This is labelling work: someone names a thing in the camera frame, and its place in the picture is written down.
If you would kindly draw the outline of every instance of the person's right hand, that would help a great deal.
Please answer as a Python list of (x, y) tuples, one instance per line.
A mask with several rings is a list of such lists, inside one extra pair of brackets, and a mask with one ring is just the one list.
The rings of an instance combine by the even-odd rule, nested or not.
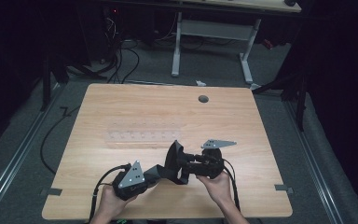
[(222, 172), (215, 179), (197, 175), (197, 179), (205, 185), (212, 200), (217, 204), (232, 202), (229, 176)]

